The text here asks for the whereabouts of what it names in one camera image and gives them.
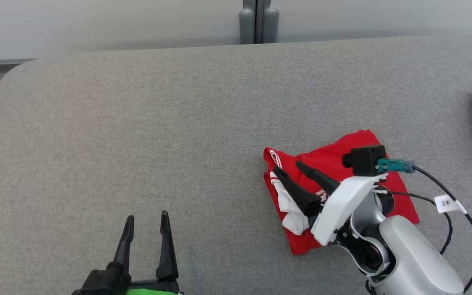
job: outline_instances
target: cable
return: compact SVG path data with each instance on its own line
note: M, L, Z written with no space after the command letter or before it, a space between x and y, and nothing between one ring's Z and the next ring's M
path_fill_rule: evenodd
M393 195L410 196L410 197L418 198L420 200L426 200L429 203L436 206L434 200L431 200L430 198L426 198L426 197L423 197L423 196L420 196L420 195L417 195L417 194L403 193L403 192L392 192L392 191L387 191L387 192L389 194L393 194ZM447 234L447 239L444 243L444 246L442 247L442 250L440 250L440 254L442 254L442 255L444 254L447 247L449 246L449 243L451 243L451 236L453 235L453 223L451 222L451 217L449 217L449 215L447 213L444 213L444 215L445 215L445 218L447 218L447 223L449 224L449 233Z
M457 201L455 196L453 196L453 194L449 191L449 189L447 189L447 187L445 187L438 179L436 179L433 175L429 174L427 171L417 167L417 166L413 166L413 169L422 173L423 175L427 176L429 179L431 179L434 183L436 183L441 189L444 190L444 192L446 192L446 194L448 194L448 196L451 197L451 199L453 201ZM472 217L469 215L469 213L465 212L464 215L466 216L467 220L470 222L471 226L472 226ZM464 288L464 293L467 292L467 290L471 287L472 285L472 276L470 278L470 280L467 282L465 288Z

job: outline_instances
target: white tag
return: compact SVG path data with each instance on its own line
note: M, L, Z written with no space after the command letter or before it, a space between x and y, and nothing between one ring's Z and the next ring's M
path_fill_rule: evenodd
M453 199L448 195L437 196L434 198L434 202L436 203L438 213L460 210L462 213L467 214L464 206L462 206L458 200L453 201Z

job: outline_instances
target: white wall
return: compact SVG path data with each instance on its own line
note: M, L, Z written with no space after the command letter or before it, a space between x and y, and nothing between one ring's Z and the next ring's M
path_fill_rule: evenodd
M271 4L279 9L278 42L472 34L472 0L271 0Z
M0 60L239 42L241 0L0 0Z

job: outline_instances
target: folded red garment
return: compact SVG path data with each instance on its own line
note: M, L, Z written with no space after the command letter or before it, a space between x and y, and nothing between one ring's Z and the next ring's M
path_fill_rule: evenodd
M310 153L300 154L296 157L266 147L263 152L263 158L268 164L268 171L263 177L278 211L279 218L283 220L287 213L279 210L278 194L274 185L270 183L270 171L272 171L275 166L285 170L290 177L296 181L296 183L307 191L317 193L321 191L322 188L311 179L308 179L298 170L298 168L296 168L296 161L302 161L308 166L324 172L326 175L337 181L343 181L347 177L352 176L352 168L345 168L342 165L342 156L349 153L353 148L378 144L380 144L380 142L370 130L360 130L356 133L342 137L333 144L320 147ZM397 172L390 172L387 181L383 185L391 191L407 192L405 185ZM392 215L404 216L412 223L419 222L416 210L408 196L397 196L395 198L395 209L392 211L390 216ZM313 248L321 246L320 243L314 239L309 229L305 230L300 236L291 233L287 229L285 229L285 233L287 234L290 249L294 255L304 254Z

